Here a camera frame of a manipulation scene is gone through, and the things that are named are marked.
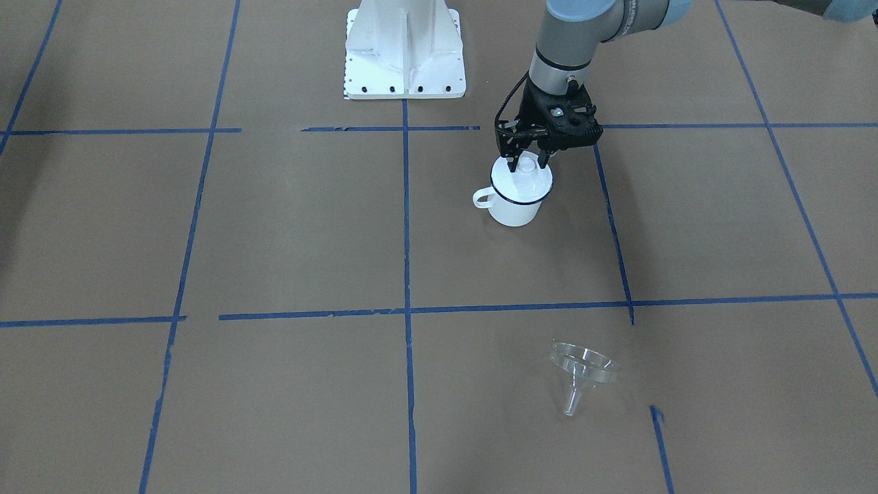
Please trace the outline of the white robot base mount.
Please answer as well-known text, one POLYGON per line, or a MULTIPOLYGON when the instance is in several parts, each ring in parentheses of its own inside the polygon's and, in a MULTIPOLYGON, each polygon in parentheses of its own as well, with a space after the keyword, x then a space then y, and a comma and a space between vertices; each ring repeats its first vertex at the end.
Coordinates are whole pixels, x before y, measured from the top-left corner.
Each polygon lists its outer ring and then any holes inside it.
POLYGON ((361 1, 347 12, 345 50, 345 98, 466 93, 460 16, 445 1, 361 1))

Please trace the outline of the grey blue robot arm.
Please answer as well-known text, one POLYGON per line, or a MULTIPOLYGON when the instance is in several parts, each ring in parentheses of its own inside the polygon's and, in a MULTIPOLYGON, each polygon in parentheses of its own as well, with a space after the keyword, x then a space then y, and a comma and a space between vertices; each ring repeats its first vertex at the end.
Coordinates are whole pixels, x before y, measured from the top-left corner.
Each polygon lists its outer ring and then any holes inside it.
POLYGON ((659 30, 687 15, 689 1, 548 1, 530 68, 514 85, 513 119, 493 119, 501 162, 515 172, 536 144, 537 165, 559 151, 592 147, 603 134, 586 75, 599 44, 659 30))

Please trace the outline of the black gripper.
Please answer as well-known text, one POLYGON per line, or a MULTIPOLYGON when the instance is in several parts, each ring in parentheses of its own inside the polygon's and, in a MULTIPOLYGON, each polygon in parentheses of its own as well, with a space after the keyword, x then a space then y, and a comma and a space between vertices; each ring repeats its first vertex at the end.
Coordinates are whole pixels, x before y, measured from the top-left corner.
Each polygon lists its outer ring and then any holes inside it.
POLYGON ((596 118, 597 106, 582 84, 570 82, 561 95, 537 88, 523 76, 495 115, 495 141, 499 152, 507 152, 510 173, 517 171, 524 150, 536 145, 537 165, 548 166, 553 152, 590 147, 601 139, 604 128, 596 118), (518 91, 523 90, 517 114, 508 121, 504 110, 518 91))

